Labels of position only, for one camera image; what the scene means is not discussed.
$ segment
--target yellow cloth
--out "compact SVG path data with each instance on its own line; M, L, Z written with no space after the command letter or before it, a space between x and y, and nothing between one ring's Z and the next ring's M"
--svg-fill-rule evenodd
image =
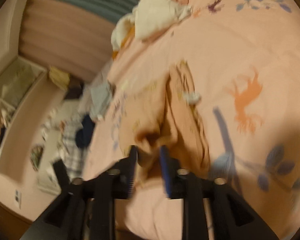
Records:
M49 71L49 78L56 84L59 88L64 91L68 90L68 85L70 83L70 74L64 72L56 67L51 66Z
M181 167L197 176L206 175L209 154L202 120L183 99L194 92L189 67L182 61L140 93L127 98L119 130L120 148L125 155L130 145L140 149L135 185L160 175L159 147L166 145Z

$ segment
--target gray cloth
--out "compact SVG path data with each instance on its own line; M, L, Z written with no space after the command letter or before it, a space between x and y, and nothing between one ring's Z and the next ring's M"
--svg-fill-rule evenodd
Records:
M112 89L108 81L103 82L97 87L90 88L92 106L90 109L90 118L92 120L103 118L112 101Z
M65 146L68 155L66 155L64 164L70 181L74 178L81 177L87 157L87 149L79 149L75 144L75 134L82 128L81 119L72 120L66 123L62 135L62 143Z

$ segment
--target electrical outlet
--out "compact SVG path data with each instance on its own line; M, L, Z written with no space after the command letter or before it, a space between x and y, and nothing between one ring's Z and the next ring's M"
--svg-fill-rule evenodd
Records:
M14 196L14 203L17 208L21 209L21 192L16 189L16 193Z

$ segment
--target navy blue cloth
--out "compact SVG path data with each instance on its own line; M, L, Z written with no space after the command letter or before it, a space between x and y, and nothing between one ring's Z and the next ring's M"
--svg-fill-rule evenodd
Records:
M89 146L95 123L91 120L90 115L86 114L81 122L83 128L78 130L75 135L75 144L80 149L85 149Z

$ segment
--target metal bolt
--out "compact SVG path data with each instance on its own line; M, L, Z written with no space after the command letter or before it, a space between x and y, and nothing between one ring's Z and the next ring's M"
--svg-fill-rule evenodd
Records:
M179 175L188 175L189 171L187 169L179 169L179 170L177 170L177 173Z
M111 169L111 170L108 170L108 173L110 175L119 175L120 174L120 170L118 170L118 169Z
M74 185L81 185L83 183L83 178L74 178L72 180L72 184Z
M214 183L217 184L217 185L223 185L223 184L226 184L227 181L226 181L226 179L224 179L224 178L216 178L216 179L214 180Z

